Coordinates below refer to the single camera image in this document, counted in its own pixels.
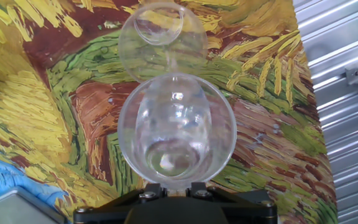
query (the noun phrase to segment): blue paint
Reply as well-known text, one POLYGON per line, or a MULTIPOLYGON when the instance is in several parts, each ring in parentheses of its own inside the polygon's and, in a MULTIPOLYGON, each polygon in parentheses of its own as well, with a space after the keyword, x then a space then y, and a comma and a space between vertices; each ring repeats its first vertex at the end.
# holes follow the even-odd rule
POLYGON ((26 189, 52 208, 55 208, 57 198, 68 195, 62 189, 38 183, 28 178, 24 174, 24 170, 19 170, 6 162, 0 161, 0 195, 15 186, 26 189))

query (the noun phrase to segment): black mount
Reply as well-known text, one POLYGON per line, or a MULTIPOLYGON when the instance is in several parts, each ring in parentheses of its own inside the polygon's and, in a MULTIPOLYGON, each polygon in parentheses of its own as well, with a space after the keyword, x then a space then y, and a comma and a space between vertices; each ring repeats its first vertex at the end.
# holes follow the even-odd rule
POLYGON ((186 197, 168 197, 160 184, 147 184, 99 208, 75 210, 74 224, 277 224, 277 206, 265 190, 230 194, 194 182, 186 197))

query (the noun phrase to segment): painted mural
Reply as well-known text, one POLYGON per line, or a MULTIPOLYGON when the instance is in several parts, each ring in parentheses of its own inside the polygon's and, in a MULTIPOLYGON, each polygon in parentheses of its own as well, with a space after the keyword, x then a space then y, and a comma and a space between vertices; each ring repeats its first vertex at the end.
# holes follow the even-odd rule
MULTIPOLYGON (((232 159, 208 184, 267 189, 284 224, 337 223, 292 1, 175 2, 208 35, 208 61, 188 73, 219 87, 237 119, 232 159)), ((76 207, 145 184, 117 140, 120 109, 138 85, 119 60, 118 37, 145 3, 0 0, 0 193, 20 185, 72 220, 76 207)))

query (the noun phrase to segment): gray surface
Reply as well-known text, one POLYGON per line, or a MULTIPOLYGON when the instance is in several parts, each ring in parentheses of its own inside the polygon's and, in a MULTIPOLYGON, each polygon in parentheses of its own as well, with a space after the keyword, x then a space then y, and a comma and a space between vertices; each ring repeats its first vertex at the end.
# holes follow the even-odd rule
POLYGON ((358 224, 358 0, 294 0, 337 193, 339 222, 358 224))
POLYGON ((64 217, 20 187, 0 196, 0 224, 63 224, 64 217))

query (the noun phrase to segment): transparent bowl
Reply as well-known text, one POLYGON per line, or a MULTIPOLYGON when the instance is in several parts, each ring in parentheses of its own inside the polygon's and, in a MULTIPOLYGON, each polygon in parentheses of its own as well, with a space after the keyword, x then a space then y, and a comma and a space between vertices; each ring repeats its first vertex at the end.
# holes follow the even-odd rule
POLYGON ((155 2, 138 9, 121 29, 120 60, 138 82, 170 72, 197 75, 206 63, 208 40, 187 8, 155 2))
POLYGON ((237 127, 230 104, 212 84, 169 73, 141 83, 129 95, 118 137, 135 172, 181 190, 223 169, 233 153, 237 127))

